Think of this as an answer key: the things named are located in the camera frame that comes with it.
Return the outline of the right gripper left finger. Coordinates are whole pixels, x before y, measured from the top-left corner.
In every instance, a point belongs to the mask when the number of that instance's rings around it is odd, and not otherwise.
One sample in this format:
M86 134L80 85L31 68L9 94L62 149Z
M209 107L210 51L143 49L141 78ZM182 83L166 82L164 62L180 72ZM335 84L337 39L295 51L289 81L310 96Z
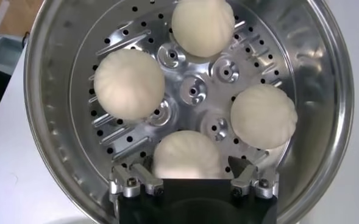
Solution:
M142 186L148 195L161 195L163 180L152 174L152 162L152 156L147 156L142 163L133 163L128 168L122 165L113 166L109 176L110 201L116 201L120 195L125 198L138 197Z

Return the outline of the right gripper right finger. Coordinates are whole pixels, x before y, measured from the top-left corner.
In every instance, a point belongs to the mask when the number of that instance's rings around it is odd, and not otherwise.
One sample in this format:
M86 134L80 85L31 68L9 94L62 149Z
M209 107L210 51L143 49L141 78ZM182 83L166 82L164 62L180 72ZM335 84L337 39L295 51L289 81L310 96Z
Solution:
M257 198L278 198L279 173L275 167L259 170L249 160L234 156L228 157L228 164L233 173L230 184L234 197L244 197L253 191Z

